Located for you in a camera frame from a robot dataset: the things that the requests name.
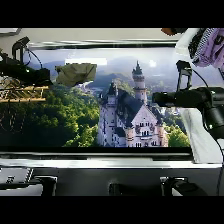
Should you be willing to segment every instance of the green forest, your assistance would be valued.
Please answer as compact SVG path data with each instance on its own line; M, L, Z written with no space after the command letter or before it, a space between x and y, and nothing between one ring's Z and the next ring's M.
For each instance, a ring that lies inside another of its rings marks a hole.
M118 88L134 95L128 83L115 81ZM46 97L45 102L10 103L10 107L7 103L0 104L2 146L98 146L99 104L96 97L76 87L67 88L56 84L45 91L43 97ZM180 116L174 116L167 110L163 122L170 147L190 146Z

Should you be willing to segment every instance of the castle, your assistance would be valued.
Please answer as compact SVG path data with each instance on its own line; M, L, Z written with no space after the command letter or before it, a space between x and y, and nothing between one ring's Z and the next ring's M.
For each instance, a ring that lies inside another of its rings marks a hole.
M105 147L168 147L160 113L147 105L145 77L138 62L133 69L135 97L111 83L100 95L98 144Z

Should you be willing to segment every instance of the white castle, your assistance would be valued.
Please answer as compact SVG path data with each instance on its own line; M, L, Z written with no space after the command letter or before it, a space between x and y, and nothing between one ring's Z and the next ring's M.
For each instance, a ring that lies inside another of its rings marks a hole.
M132 72L135 97L111 83L100 95L98 144L106 147L168 147L160 113L147 105L145 77L138 62Z

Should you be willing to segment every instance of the purple cloth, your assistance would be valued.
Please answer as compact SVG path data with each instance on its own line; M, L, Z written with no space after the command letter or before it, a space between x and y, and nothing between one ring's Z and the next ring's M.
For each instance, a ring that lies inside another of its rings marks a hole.
M221 68L224 64L224 28L210 29L209 35L203 35L200 41L200 52L198 58L194 58L193 63L199 67L213 65Z

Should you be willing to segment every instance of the castle picture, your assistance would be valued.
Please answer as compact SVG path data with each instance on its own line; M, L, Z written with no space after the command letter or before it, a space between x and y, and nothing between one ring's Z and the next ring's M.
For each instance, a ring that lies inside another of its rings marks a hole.
M111 83L100 94L97 142L105 147L168 147L160 113L147 105L145 77L137 62L132 77L135 97Z

